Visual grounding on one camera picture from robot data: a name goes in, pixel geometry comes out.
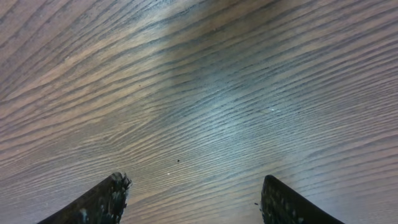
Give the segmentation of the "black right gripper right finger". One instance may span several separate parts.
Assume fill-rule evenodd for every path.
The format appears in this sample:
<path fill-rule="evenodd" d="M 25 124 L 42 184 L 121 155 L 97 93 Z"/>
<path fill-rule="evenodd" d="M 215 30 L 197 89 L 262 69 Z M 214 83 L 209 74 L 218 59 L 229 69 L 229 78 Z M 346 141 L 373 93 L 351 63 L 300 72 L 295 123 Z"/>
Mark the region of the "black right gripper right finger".
<path fill-rule="evenodd" d="M 265 224 L 343 224 L 273 175 L 264 178 L 261 213 Z"/>

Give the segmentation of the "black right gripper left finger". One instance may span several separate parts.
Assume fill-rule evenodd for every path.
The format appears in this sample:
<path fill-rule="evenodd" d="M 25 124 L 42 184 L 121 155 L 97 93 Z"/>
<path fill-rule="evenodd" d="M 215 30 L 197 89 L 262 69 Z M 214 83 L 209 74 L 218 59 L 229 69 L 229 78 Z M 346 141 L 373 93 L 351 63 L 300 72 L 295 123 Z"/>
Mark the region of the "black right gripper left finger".
<path fill-rule="evenodd" d="M 119 224 L 131 179 L 115 172 L 39 224 Z"/>

